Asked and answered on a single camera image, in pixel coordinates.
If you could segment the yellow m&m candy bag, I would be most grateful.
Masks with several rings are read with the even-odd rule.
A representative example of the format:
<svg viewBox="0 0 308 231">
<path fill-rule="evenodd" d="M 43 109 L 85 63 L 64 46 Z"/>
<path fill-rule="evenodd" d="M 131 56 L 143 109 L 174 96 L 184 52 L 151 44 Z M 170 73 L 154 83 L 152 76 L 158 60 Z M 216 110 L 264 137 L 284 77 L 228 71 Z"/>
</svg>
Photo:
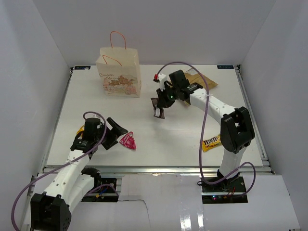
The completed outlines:
<svg viewBox="0 0 308 231">
<path fill-rule="evenodd" d="M 221 139 L 220 139 L 220 134 L 218 134 L 217 136 L 214 136 L 210 139 L 204 140 L 202 143 L 202 150 L 203 152 L 207 152 L 217 146 L 221 146 Z"/>
</svg>

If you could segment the aluminium table frame rail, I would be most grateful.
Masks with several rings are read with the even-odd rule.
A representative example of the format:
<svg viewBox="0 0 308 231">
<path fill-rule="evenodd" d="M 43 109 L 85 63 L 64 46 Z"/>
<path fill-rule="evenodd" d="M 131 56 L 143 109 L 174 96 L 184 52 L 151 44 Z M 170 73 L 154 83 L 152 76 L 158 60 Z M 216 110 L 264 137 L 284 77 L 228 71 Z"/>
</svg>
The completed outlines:
<svg viewBox="0 0 308 231">
<path fill-rule="evenodd" d="M 126 174 L 126 173 L 180 173 L 180 174 L 199 174 L 200 170 L 197 167 L 93 167 L 100 170 L 101 173 L 110 174 Z M 270 166 L 255 167 L 256 173 L 271 173 L 272 170 Z M 54 167 L 46 167 L 43 173 L 50 172 L 55 169 Z M 217 167 L 207 167 L 203 168 L 203 174 L 216 174 Z M 253 172 L 252 167 L 242 167 L 241 172 L 250 173 Z"/>
</svg>

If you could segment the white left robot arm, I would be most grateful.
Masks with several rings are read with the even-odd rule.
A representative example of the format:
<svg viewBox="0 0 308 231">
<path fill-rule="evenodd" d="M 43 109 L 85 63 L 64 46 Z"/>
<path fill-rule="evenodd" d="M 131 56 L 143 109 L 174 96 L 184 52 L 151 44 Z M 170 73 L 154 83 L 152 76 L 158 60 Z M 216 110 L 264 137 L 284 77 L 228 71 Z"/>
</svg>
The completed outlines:
<svg viewBox="0 0 308 231">
<path fill-rule="evenodd" d="M 120 136 L 127 133 L 110 117 L 106 122 L 97 117 L 87 118 L 70 147 L 66 166 L 57 172 L 42 193 L 33 194 L 30 201 L 31 228 L 37 231 L 66 231 L 73 210 L 83 197 L 102 188 L 114 191 L 114 182 L 105 181 L 97 169 L 86 166 L 99 145 L 109 150 L 118 143 Z"/>
</svg>

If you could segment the red snack packet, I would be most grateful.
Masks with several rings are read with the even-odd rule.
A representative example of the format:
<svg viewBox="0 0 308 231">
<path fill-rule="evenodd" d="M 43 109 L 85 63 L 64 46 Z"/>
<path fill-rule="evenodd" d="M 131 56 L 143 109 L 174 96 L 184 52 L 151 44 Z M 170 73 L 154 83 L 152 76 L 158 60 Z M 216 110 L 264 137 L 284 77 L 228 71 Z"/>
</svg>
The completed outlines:
<svg viewBox="0 0 308 231">
<path fill-rule="evenodd" d="M 131 149 L 131 150 L 136 150 L 136 143 L 133 138 L 133 132 L 130 131 L 127 134 L 123 136 L 123 138 L 120 140 L 120 144 L 122 144 L 124 147 Z"/>
</svg>

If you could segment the printed paper gift bag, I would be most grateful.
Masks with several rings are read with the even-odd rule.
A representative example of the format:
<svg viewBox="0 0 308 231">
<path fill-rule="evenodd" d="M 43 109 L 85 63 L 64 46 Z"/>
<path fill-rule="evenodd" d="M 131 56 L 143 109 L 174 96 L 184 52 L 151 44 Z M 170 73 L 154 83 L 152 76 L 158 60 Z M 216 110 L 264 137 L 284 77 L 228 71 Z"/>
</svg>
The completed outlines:
<svg viewBox="0 0 308 231">
<path fill-rule="evenodd" d="M 112 35 L 122 36 L 124 45 L 113 45 Z M 109 36 L 110 46 L 100 48 L 96 67 L 106 95 L 139 98 L 141 94 L 141 70 L 138 51 L 128 48 L 125 36 L 112 31 Z"/>
</svg>

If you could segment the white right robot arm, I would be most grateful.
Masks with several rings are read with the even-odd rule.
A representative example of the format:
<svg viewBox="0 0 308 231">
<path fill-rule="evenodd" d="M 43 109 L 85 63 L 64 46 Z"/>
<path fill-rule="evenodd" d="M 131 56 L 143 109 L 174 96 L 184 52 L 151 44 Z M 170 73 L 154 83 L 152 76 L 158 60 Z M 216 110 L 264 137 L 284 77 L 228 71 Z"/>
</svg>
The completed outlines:
<svg viewBox="0 0 308 231">
<path fill-rule="evenodd" d="M 171 107 L 176 100 L 181 100 L 203 110 L 205 115 L 210 115 L 218 122 L 220 141 L 224 147 L 218 178 L 216 181 L 202 181 L 209 185 L 217 184 L 223 192 L 230 191 L 235 186 L 233 178 L 238 175 L 242 156 L 255 138 L 248 109 L 230 106 L 209 95 L 202 85 L 190 83 L 181 70 L 169 76 L 156 74 L 154 82 L 159 83 L 157 98 L 152 99 L 156 117 L 164 118 L 164 109 Z"/>
</svg>

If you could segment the dark purple snack packet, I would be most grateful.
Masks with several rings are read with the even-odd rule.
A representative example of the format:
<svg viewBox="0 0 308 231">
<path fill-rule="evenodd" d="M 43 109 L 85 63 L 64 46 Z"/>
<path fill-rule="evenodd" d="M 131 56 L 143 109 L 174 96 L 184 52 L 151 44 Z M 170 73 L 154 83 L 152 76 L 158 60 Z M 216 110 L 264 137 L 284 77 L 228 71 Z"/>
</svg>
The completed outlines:
<svg viewBox="0 0 308 231">
<path fill-rule="evenodd" d="M 165 119 L 164 109 L 158 107 L 158 98 L 151 98 L 151 102 L 154 109 L 154 117 Z"/>
</svg>

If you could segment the small yellow snack packet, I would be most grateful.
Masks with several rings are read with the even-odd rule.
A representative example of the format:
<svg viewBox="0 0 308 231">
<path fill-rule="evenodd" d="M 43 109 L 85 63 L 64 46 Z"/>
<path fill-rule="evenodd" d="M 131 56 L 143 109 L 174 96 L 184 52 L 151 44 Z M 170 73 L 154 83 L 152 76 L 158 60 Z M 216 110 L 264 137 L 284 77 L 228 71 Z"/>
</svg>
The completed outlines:
<svg viewBox="0 0 308 231">
<path fill-rule="evenodd" d="M 82 137 L 82 133 L 84 131 L 84 125 L 82 125 L 76 133 L 77 138 Z"/>
</svg>

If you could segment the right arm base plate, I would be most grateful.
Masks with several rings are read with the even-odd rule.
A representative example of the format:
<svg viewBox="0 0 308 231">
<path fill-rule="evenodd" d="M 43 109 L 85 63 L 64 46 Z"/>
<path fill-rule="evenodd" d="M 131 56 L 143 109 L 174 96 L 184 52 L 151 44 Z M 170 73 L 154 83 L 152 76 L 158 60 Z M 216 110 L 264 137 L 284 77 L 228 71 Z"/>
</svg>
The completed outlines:
<svg viewBox="0 0 308 231">
<path fill-rule="evenodd" d="M 200 180 L 197 185 L 201 187 L 204 205 L 248 203 L 247 195 L 243 195 L 246 192 L 246 186 L 241 176 L 214 185 L 205 184 Z"/>
</svg>

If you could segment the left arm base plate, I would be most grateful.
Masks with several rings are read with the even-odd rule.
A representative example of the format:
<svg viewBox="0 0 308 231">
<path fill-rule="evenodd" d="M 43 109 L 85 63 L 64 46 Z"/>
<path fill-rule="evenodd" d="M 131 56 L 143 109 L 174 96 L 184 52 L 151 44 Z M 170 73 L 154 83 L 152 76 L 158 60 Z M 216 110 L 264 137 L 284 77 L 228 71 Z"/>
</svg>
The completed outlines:
<svg viewBox="0 0 308 231">
<path fill-rule="evenodd" d="M 82 202 L 98 202 L 98 203 L 115 203 L 118 201 L 118 196 L 110 185 L 117 190 L 117 179 L 116 178 L 101 178 L 97 180 L 94 188 L 100 186 L 99 189 L 84 196 Z"/>
</svg>

